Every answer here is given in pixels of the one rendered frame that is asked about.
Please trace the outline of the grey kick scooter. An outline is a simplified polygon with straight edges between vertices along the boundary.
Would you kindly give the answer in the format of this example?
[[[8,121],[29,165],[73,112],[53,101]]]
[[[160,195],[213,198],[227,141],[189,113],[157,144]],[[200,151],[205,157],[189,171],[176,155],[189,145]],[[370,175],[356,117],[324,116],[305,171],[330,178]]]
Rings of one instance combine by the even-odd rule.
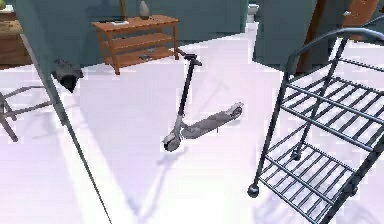
[[[162,140],[164,149],[168,152],[173,152],[178,149],[183,138],[197,139],[214,129],[218,129],[224,124],[237,119],[242,115],[244,106],[242,102],[237,102],[227,110],[217,112],[194,124],[186,124],[183,121],[183,118],[193,71],[196,66],[201,66],[202,63],[197,59],[196,54],[185,53],[179,48],[176,48],[175,51],[181,54],[183,58],[189,62],[189,65],[174,127]]]

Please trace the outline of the brown wooden shelf table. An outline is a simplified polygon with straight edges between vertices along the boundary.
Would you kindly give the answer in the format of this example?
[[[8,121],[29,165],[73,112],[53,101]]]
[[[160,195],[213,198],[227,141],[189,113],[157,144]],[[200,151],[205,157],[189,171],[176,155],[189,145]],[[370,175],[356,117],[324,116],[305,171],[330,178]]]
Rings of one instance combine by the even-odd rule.
[[[116,75],[123,67],[173,56],[179,59],[177,18],[152,15],[147,20],[127,18],[122,25],[92,22],[103,61]]]

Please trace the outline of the grey vase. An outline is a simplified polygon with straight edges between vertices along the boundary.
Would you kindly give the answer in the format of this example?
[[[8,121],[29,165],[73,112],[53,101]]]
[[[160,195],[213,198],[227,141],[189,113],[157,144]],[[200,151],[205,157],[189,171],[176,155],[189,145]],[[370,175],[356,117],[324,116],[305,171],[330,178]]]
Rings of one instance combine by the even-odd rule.
[[[146,20],[149,18],[149,7],[147,6],[145,0],[140,0],[139,15],[140,15],[140,18],[143,20]]]

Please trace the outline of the white toilet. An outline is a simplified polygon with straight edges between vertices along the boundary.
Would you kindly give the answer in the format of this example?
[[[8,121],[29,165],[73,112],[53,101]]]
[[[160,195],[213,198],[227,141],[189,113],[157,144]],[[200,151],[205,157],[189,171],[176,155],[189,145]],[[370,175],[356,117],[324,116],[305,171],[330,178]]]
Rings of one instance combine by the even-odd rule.
[[[249,4],[247,11],[247,22],[253,23],[255,21],[255,15],[259,10],[259,6],[257,4]]]

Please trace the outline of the dark grey chair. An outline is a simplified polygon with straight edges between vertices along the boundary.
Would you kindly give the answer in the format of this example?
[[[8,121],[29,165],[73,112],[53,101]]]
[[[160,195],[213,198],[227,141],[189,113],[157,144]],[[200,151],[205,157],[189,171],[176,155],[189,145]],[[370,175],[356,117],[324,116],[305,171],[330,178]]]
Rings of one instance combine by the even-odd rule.
[[[12,91],[10,93],[7,93],[7,94],[3,94],[0,91],[0,124],[2,125],[3,129],[6,131],[6,133],[8,134],[8,136],[11,138],[11,140],[13,142],[17,142],[18,137],[15,134],[14,130],[9,125],[9,122],[7,121],[8,118],[10,118],[12,121],[16,121],[17,116],[19,114],[31,112],[31,111],[52,105],[52,102],[50,100],[48,100],[48,101],[45,101],[43,103],[40,103],[40,104],[37,104],[34,106],[13,110],[11,108],[11,106],[9,105],[7,99],[10,97],[16,96],[18,94],[21,94],[23,92],[26,92],[28,90],[31,90],[31,89],[41,89],[41,86],[20,87],[20,88]]]

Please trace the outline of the brown wooden cabinet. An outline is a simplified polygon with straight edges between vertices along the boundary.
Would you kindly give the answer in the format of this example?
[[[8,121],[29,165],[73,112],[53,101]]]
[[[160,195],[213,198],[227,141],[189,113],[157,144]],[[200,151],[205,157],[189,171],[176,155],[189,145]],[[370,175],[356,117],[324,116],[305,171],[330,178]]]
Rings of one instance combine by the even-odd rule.
[[[0,70],[29,65],[32,60],[21,38],[21,27],[11,4],[0,10]]]

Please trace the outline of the brown wooden door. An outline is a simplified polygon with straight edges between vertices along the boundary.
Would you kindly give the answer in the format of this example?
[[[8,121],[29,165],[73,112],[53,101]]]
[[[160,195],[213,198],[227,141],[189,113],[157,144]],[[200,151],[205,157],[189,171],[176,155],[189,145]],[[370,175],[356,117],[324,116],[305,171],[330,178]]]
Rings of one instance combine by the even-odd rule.
[[[352,14],[344,16],[344,27],[358,27],[368,22],[374,14],[379,0],[351,0],[349,8]]]

